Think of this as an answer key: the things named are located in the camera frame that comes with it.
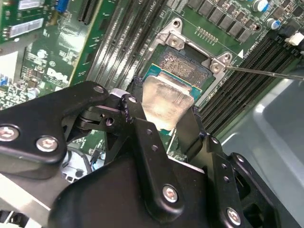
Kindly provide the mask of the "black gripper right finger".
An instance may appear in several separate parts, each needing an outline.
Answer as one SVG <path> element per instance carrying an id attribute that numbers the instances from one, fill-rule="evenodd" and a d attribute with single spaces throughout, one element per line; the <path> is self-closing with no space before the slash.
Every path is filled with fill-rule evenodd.
<path id="1" fill-rule="evenodd" d="M 177 123 L 186 162 L 207 176 L 207 215 L 213 228 L 298 228 L 300 225 L 239 153 L 226 155 L 194 108 Z"/>

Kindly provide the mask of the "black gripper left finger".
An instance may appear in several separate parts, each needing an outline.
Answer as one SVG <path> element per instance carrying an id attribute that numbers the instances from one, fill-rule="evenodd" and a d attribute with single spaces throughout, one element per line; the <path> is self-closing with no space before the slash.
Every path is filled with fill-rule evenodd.
<path id="1" fill-rule="evenodd" d="M 2 110 L 0 171 L 46 180 L 60 170 L 72 141 L 92 130 L 106 132 L 109 165 L 124 156 L 135 161 L 146 210 L 160 223 L 183 214 L 184 196 L 155 125 L 130 94 L 116 97 L 85 81 Z"/>

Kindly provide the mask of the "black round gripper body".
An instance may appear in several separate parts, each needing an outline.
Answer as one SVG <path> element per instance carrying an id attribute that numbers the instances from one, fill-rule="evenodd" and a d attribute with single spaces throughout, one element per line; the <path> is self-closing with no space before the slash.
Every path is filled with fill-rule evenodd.
<path id="1" fill-rule="evenodd" d="M 207 176 L 171 159 L 185 197 L 185 210 L 175 221 L 160 223 L 145 208 L 135 161 L 124 156 L 65 188 L 55 200 L 51 228 L 220 228 L 222 221 L 207 204 Z"/>

